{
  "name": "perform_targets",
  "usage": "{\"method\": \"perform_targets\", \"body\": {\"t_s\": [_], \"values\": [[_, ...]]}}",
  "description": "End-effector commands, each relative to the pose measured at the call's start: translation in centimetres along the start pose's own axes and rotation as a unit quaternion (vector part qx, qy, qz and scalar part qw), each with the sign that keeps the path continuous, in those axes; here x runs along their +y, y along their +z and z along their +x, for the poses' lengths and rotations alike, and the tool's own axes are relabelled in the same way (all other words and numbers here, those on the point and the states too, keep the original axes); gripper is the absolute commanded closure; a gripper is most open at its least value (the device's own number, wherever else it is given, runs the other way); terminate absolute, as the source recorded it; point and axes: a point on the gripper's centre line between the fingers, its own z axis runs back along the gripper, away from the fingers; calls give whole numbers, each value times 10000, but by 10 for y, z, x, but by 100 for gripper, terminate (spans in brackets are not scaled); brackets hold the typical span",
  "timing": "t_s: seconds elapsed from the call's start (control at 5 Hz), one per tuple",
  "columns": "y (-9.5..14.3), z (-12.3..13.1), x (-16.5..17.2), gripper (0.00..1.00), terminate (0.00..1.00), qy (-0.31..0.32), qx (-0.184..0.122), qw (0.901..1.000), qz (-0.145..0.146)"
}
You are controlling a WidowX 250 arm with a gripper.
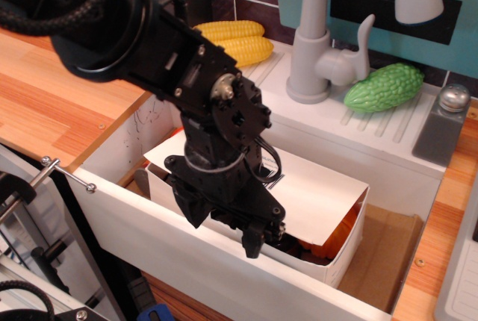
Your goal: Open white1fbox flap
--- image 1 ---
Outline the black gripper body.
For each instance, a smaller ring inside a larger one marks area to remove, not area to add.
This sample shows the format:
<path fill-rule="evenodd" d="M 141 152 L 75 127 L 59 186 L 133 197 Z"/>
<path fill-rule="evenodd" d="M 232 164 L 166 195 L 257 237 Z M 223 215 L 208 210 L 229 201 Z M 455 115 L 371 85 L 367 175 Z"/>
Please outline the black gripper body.
<path fill-rule="evenodd" d="M 185 156 L 171 155 L 164 161 L 176 203 L 194 227 L 207 216 L 231 228 L 245 230 L 258 222 L 269 232 L 283 232 L 285 209 L 255 177 L 244 162 L 225 169 L 198 169 Z"/>

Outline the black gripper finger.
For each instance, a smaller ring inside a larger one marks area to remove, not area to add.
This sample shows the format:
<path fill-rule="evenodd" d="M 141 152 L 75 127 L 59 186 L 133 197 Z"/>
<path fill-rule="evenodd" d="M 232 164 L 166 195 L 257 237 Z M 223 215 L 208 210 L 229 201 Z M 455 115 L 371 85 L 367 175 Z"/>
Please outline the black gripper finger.
<path fill-rule="evenodd" d="M 251 222 L 243 230 L 242 245 L 248 258 L 259 256 L 264 241 L 264 225 L 260 222 Z"/>
<path fill-rule="evenodd" d="M 272 247 L 283 244 L 285 224 L 283 222 L 271 222 L 265 229 L 265 243 Z"/>

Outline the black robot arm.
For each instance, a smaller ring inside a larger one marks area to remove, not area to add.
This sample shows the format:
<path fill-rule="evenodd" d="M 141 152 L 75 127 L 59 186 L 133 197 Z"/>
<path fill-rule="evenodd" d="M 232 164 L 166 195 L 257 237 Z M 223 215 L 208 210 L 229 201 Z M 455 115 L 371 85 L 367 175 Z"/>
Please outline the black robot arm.
<path fill-rule="evenodd" d="M 186 18 L 183 0 L 1 0 L 1 27 L 48 36 L 73 75 L 124 80 L 179 109 L 183 155 L 164 161 L 167 183 L 191 225 L 213 218 L 239 229 L 247 257 L 285 231 L 285 209 L 266 190 L 273 147 L 261 91 Z"/>

